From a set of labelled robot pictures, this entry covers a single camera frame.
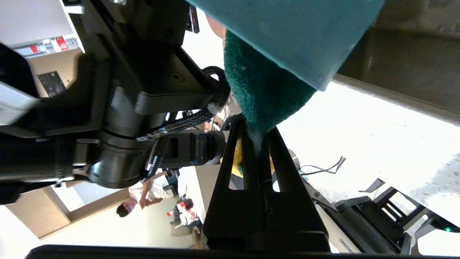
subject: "black hair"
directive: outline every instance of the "black hair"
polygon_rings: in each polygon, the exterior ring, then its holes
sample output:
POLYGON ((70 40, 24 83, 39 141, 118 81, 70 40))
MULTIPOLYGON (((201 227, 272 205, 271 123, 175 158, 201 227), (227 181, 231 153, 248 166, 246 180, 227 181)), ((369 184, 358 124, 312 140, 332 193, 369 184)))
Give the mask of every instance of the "black hair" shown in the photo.
POLYGON ((120 216, 121 218, 124 218, 124 217, 128 216, 129 211, 123 206, 123 204, 121 204, 121 205, 118 206, 118 208, 116 209, 116 213, 117 213, 118 216, 120 216))

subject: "white shirt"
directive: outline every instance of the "white shirt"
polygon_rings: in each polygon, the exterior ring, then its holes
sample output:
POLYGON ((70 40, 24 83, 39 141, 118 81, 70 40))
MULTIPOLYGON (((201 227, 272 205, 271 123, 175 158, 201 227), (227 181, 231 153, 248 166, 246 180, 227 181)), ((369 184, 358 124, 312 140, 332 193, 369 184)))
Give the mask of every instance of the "white shirt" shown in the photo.
MULTIPOLYGON (((165 191, 163 187, 168 186, 168 180, 166 176, 160 176, 157 179, 153 180, 152 187, 147 192, 146 199, 153 201, 155 198, 171 198, 174 196, 171 190, 165 191)), ((142 196, 142 189, 144 188, 141 182, 134 184, 133 186, 129 187, 129 194, 131 197, 135 198, 138 202, 142 196)))

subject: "teal cloth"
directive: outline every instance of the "teal cloth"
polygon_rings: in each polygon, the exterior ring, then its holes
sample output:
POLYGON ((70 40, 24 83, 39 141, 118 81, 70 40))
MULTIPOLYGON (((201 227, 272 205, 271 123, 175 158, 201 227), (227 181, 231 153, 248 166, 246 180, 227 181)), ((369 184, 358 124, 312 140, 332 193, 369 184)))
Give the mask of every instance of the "teal cloth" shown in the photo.
POLYGON ((253 48, 324 91, 384 0, 188 0, 253 48))
POLYGON ((250 136, 264 135, 316 92, 229 31, 225 35, 224 65, 250 136))

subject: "black label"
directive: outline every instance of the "black label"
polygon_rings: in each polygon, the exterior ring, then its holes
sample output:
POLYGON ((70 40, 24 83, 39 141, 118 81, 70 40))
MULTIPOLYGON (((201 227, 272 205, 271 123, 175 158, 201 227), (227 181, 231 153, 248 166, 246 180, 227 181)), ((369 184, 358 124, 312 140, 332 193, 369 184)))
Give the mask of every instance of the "black label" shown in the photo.
POLYGON ((64 82, 62 82, 61 77, 57 71, 37 75, 37 77, 45 88, 45 91, 48 93, 49 97, 62 94, 66 91, 64 82))

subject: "green scouring pad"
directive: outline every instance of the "green scouring pad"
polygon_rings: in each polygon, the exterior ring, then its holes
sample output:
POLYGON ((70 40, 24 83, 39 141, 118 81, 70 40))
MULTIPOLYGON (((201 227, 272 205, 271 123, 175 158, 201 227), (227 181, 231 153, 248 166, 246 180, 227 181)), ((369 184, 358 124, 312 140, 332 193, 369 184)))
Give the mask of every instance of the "green scouring pad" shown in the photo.
POLYGON ((316 92, 228 30, 224 65, 250 136, 263 136, 298 111, 316 92))

